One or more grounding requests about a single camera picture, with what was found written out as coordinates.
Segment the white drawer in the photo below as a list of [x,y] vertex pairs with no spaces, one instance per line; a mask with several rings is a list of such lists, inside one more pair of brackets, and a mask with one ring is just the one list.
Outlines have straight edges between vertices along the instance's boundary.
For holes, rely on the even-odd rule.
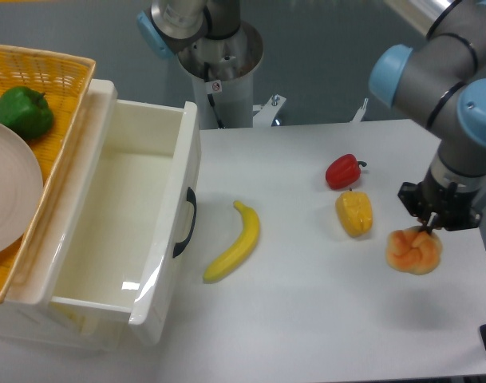
[[26,265],[26,278],[16,278],[8,298],[57,309],[80,326],[84,318],[126,322],[151,345],[159,340],[180,265],[174,249],[194,226],[196,106],[116,101],[104,123],[90,135],[101,144],[83,143],[90,162],[71,161],[83,185],[65,180],[50,227],[34,246],[33,266]]

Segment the wicker basket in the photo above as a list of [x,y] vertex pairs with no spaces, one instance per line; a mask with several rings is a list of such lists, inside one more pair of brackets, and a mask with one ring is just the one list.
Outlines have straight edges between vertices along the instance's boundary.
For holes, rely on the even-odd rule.
[[28,252],[34,229],[49,202],[50,192],[56,186],[57,174],[66,158],[64,151],[75,140],[74,121],[94,70],[95,61],[88,58],[0,45],[0,95],[18,85],[45,92],[55,117],[48,133],[28,142],[41,166],[44,191],[25,234],[0,251],[0,303]]

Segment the red bell pepper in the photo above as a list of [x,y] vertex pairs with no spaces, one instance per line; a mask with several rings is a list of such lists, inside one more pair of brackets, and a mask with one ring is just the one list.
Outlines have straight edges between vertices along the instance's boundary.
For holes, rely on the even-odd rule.
[[362,170],[360,166],[367,166],[366,162],[356,160],[352,154],[346,154],[334,161],[326,170],[326,182],[332,189],[342,189],[351,185],[358,178]]

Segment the white cabinet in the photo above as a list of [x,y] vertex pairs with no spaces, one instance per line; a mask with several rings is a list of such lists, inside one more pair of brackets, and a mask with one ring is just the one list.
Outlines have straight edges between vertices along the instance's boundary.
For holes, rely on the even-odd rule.
[[196,106],[118,101],[94,80],[82,133],[25,264],[0,304],[0,336],[111,349],[129,326],[159,341],[196,217]]

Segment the bread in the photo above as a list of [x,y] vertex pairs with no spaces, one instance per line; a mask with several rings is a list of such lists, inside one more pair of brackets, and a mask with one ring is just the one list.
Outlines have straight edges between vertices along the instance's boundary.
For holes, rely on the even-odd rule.
[[388,236],[386,262],[395,270],[415,275],[428,274],[440,264],[443,246],[439,237],[419,227],[397,230]]

